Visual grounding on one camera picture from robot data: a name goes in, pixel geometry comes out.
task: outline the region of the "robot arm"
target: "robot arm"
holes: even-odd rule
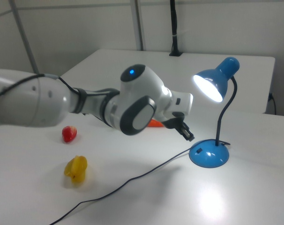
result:
[[[0,92],[31,75],[0,69]],[[193,96],[169,90],[145,65],[134,65],[123,72],[120,91],[73,89],[56,79],[60,78],[45,74],[0,96],[0,124],[49,127],[59,124],[67,113],[84,113],[126,135],[135,135],[154,118],[167,128],[175,128],[186,140],[194,138],[183,122]]]

